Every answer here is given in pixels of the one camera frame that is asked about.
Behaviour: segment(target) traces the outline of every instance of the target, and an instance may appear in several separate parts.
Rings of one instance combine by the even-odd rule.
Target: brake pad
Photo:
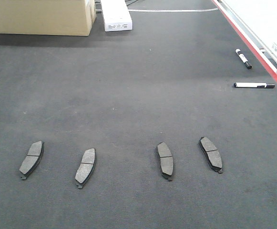
[[[85,151],[81,164],[77,170],[75,180],[78,188],[83,188],[87,180],[92,175],[96,164],[96,149],[88,149]]]
[[[44,151],[44,142],[35,142],[31,145],[28,154],[20,167],[21,179],[26,180],[40,163]]]
[[[201,137],[199,145],[206,156],[209,166],[214,171],[223,173],[222,159],[216,146],[207,137]]]
[[[173,174],[173,157],[170,149],[165,142],[161,142],[156,147],[158,159],[160,161],[160,170],[162,176],[169,181],[172,181]]]

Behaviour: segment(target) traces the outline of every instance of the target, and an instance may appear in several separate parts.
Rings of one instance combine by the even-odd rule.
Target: cardboard box
[[[132,29],[132,18],[124,0],[101,0],[105,31]]]
[[[94,0],[0,0],[0,33],[88,36]]]

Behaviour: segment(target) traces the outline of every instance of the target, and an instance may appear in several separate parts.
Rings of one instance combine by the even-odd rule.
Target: marker
[[[248,62],[247,58],[243,55],[243,53],[241,52],[240,49],[236,49],[236,53],[237,55],[240,57],[240,59],[242,60],[242,62],[245,64],[247,69],[251,69],[252,66],[250,65],[250,63]]]
[[[274,88],[274,83],[234,83],[234,87]]]

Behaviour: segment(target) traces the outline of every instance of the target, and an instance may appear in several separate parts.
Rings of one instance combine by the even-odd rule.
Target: floor
[[[132,31],[106,33],[97,14],[89,37],[0,35],[0,229],[277,229],[277,87],[232,87],[273,79],[218,10],[131,16]],[[219,149],[223,174],[208,166],[202,136]],[[22,181],[40,140],[41,163]],[[154,152],[162,141],[171,182]],[[78,189],[92,147],[97,164]]]

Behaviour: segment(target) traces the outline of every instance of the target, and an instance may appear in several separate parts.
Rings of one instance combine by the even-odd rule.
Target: black cable
[[[139,0],[132,1],[131,3],[127,4],[127,6],[132,5],[133,3],[136,3]]]

